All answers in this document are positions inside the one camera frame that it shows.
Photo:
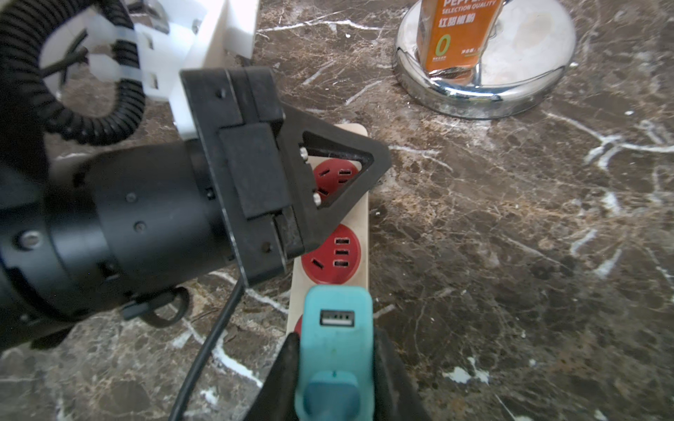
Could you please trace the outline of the chrome mug tree stand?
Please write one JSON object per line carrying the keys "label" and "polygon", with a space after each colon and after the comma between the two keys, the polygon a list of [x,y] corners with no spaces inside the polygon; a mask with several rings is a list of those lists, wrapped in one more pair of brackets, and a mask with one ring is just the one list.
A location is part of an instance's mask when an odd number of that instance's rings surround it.
{"label": "chrome mug tree stand", "polygon": [[421,4],[398,28],[394,73],[421,105],[460,119],[503,119],[539,105],[569,68],[573,20],[558,1],[507,1],[477,66],[447,78],[428,75],[417,58]]}

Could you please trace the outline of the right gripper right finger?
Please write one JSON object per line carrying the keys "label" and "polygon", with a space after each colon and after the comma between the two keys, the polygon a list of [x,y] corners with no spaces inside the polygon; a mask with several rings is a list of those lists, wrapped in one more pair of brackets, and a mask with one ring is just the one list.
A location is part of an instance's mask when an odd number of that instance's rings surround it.
{"label": "right gripper right finger", "polygon": [[375,420],[430,420],[405,365],[387,336],[374,330]]}

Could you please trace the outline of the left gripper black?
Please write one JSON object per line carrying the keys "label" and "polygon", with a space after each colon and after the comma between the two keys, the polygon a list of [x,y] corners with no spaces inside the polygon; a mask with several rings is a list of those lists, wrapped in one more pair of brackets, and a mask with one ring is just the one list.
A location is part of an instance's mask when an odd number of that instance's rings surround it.
{"label": "left gripper black", "polygon": [[391,167],[386,144],[283,110],[269,68],[190,69],[180,78],[249,287],[321,247]]}

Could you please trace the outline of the amber bottle black cap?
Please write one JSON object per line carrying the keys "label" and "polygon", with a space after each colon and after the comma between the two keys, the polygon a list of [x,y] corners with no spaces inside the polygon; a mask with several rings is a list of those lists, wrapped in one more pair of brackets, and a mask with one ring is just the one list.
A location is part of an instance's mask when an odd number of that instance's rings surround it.
{"label": "amber bottle black cap", "polygon": [[417,56],[428,75],[465,73],[477,66],[504,3],[498,0],[423,0]]}

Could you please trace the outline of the teal plug adapter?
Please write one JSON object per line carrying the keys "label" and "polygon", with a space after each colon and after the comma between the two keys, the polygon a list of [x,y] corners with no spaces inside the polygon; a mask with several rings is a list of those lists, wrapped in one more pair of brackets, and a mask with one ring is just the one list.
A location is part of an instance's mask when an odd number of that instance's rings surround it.
{"label": "teal plug adapter", "polygon": [[318,285],[308,291],[294,407],[300,420],[374,419],[374,321],[367,289]]}

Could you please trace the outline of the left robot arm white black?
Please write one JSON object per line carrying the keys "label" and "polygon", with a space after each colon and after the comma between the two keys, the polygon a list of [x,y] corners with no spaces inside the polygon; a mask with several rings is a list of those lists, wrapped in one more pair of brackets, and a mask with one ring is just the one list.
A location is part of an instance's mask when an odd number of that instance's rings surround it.
{"label": "left robot arm white black", "polygon": [[74,112],[45,82],[50,36],[87,1],[1,12],[1,347],[56,347],[98,312],[151,326],[186,281],[236,263],[246,286],[316,250],[391,166],[388,147],[283,103],[266,67],[179,74],[195,132],[117,149],[143,119],[140,37],[102,1],[120,67],[112,110]]}

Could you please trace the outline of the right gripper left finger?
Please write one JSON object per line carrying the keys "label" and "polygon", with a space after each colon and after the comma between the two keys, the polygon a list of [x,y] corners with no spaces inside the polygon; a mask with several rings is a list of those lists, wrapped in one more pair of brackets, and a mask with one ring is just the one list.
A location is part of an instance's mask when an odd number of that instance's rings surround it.
{"label": "right gripper left finger", "polygon": [[298,420],[295,392],[298,384],[300,336],[287,336],[260,393],[250,407],[245,421]]}

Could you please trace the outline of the beige power strip red sockets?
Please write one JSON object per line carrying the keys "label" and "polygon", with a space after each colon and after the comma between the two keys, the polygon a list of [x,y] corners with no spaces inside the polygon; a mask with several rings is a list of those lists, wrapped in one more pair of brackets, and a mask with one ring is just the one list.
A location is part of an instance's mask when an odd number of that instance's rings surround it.
{"label": "beige power strip red sockets", "polygon": [[[311,156],[318,193],[334,196],[362,169],[357,161]],[[301,333],[305,297],[316,285],[370,287],[369,196],[365,194],[336,230],[315,251],[293,263],[287,333]]]}

